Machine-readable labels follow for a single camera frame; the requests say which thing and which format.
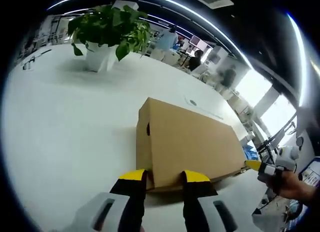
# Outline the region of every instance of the wall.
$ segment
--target wall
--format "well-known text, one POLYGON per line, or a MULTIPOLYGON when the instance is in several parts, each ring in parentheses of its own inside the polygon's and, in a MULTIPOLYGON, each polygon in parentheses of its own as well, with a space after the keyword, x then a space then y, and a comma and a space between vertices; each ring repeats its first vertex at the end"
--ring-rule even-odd
MULTIPOLYGON (((300 158, 297 160, 297 172, 303 170, 310 161, 315 157, 315 152, 311 144, 311 140, 306 131, 304 131, 301 136, 304 138, 304 143, 301 149, 300 158)), ((295 146, 296 145, 296 136, 293 135, 288 142, 285 144, 286 146, 295 146)))
POLYGON ((162 31, 162 30, 165 30, 166 28, 164 28, 164 27, 162 27, 162 26, 158 26, 158 25, 155 25, 155 24, 152 24, 152 23, 150 23, 150 28, 152 29, 152 30, 155 30, 155 31, 162 31))
POLYGON ((49 36, 50 31, 51 31, 51 23, 53 20, 52 15, 47 16, 46 19, 41 23, 40 29, 39 29, 39 33, 38 33, 38 37, 44 37, 44 36, 49 36))
POLYGON ((261 117, 277 100, 280 93, 277 92, 273 87, 263 96, 263 98, 254 107, 254 111, 258 117, 261 117))
POLYGON ((234 82, 233 82, 231 88, 236 88, 236 86, 238 86, 238 84, 241 82, 243 77, 249 71, 249 67, 244 65, 243 63, 239 62, 237 59, 234 59, 234 58, 228 56, 223 61, 223 63, 217 68, 217 72, 225 71, 225 70, 229 69, 232 65, 235 65, 236 77, 234 79, 234 82))
POLYGON ((66 17, 63 17, 60 19, 59 25, 56 29, 56 34, 57 35, 67 35, 68 31, 68 23, 69 19, 66 17))
POLYGON ((189 39, 185 38, 184 39, 184 44, 181 47, 182 50, 186 50, 189 47, 190 43, 189 43, 189 39))
POLYGON ((271 76, 273 76, 278 82, 280 82, 288 91, 295 97, 296 100, 299 99, 298 93, 294 90, 292 86, 290 86, 289 83, 287 83, 282 77, 280 77, 278 74, 276 74, 274 71, 272 71, 270 68, 268 68, 266 65, 264 65, 262 62, 258 61, 254 57, 247 56, 251 64, 254 68, 259 67, 269 73, 271 76))
POLYGON ((229 53, 221 46, 215 46, 213 48, 211 53, 208 55, 210 73, 219 72, 219 67, 228 62, 226 61, 228 54, 229 53))

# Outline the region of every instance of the cardboard box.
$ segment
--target cardboard box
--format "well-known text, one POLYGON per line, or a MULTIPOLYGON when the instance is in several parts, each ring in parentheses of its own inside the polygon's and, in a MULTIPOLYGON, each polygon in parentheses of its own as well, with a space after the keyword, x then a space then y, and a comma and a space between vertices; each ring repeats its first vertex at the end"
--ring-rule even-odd
POLYGON ((236 174, 245 154, 229 125, 148 98, 136 127, 136 168, 151 173, 147 189, 180 186, 180 173, 191 170, 213 181, 236 174))

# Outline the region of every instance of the ceiling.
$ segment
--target ceiling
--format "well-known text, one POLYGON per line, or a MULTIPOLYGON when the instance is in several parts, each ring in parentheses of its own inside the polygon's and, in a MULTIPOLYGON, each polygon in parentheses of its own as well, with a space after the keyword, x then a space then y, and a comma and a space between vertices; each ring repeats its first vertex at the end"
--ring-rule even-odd
MULTIPOLYGON (((89 8, 99 4, 109 4, 115 0, 71 0, 54 7, 51 13, 65 13, 67 11, 89 8)), ((132 0, 137 1, 139 10, 158 16, 175 23, 194 33, 203 40, 215 42, 226 46, 240 61, 241 54, 220 33, 192 13, 163 0, 132 0)), ((234 5, 217 9, 210 9, 197 0, 175 0, 201 14, 226 34, 240 50, 247 56, 262 62, 280 77, 282 77, 296 92, 300 90, 299 78, 296 68, 297 41, 294 30, 286 15, 289 11, 293 17, 305 22, 299 12, 298 5, 290 4, 287 0, 232 0, 234 5)), ((310 22, 303 24, 307 35, 311 31, 310 22)), ((290 101, 297 102, 291 93, 281 84, 273 80, 272 76, 261 68, 256 68, 280 92, 286 94, 290 101)))

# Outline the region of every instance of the white tabletop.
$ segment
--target white tabletop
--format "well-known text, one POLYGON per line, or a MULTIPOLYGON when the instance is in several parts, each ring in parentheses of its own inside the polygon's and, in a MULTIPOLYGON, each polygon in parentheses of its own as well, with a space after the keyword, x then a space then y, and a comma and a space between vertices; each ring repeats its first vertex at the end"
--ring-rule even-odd
MULTIPOLYGON (((48 49, 52 51, 37 58, 32 70, 18 65, 9 74, 1 118, 13 188, 44 231, 70 224, 79 207, 109 191, 121 174, 135 170, 138 110, 147 97, 229 124, 240 140, 247 135, 217 92, 169 65, 130 53, 110 72, 98 74, 84 70, 85 57, 74 56, 69 44, 32 55, 48 49)), ((248 171, 220 191, 227 195, 234 186, 246 191, 238 183, 242 180, 265 190, 256 177, 248 171)), ((262 195, 244 193, 243 198, 250 198, 249 214, 262 195)), ((182 206, 148 208, 145 230, 185 231, 182 206)))

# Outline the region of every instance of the blue object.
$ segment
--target blue object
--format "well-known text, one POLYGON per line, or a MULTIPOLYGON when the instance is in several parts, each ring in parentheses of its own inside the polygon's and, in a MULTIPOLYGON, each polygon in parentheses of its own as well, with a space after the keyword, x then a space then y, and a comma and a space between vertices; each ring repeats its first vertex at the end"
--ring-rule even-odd
POLYGON ((257 150, 254 147, 250 145, 246 145, 243 147, 243 151, 247 160, 253 160, 253 161, 259 160, 257 150))
POLYGON ((178 34, 176 32, 169 32, 166 30, 155 47, 164 51, 169 51, 178 42, 178 34))
MULTIPOLYGON (((312 162, 315 162, 315 161, 317 161, 317 162, 320 162, 320 158, 317 158, 317 157, 315 157, 301 172, 300 172, 300 174, 302 174, 306 169, 308 169, 309 168, 309 166, 311 165, 311 163, 312 162)), ((317 171, 317 172, 315 172, 314 170, 312 170, 313 171, 313 173, 315 173, 315 174, 317 174, 317 175, 319 175, 319 172, 317 171)), ((297 201, 295 201, 295 200, 290 200, 290 205, 289 205, 289 207, 291 208, 291 209, 294 209, 295 207, 296 207, 296 204, 297 204, 298 202, 297 201)), ((300 215, 298 216, 298 218, 296 218, 295 220, 293 220, 293 221, 289 221, 289 223, 288 223, 288 225, 287 225, 287 229, 288 230, 292 230, 292 229, 294 229, 295 227, 296 227, 296 225, 303 219, 303 217, 305 216, 305 214, 307 213, 307 211, 308 211, 308 208, 307 208, 307 206, 303 206, 303 209, 302 209, 302 212, 300 213, 300 215)))

